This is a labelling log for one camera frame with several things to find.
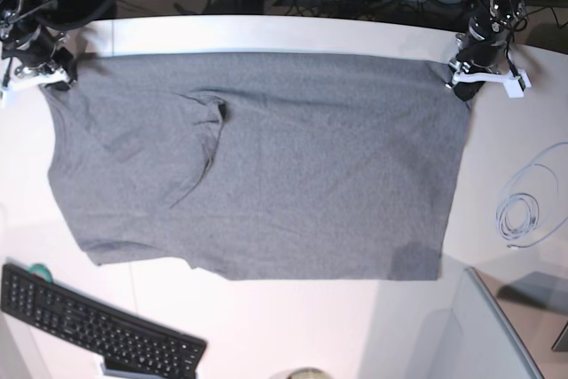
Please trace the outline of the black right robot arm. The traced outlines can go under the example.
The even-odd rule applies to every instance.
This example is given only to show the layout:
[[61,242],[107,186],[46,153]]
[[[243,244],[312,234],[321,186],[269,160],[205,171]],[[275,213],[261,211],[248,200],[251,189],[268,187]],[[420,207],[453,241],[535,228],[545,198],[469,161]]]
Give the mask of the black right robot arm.
[[61,85],[77,80],[67,34],[114,9],[116,0],[1,0],[1,60],[7,62],[1,90],[26,83]]

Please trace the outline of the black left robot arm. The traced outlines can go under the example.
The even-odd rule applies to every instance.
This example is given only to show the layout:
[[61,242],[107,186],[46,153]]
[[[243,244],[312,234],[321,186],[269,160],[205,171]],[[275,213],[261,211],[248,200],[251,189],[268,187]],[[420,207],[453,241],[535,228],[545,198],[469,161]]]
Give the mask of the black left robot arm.
[[456,36],[458,51],[448,66],[446,86],[464,101],[472,100],[486,83],[503,86],[511,99],[520,99],[532,86],[528,74],[511,58],[514,34],[525,19],[522,0],[474,0],[468,29]]

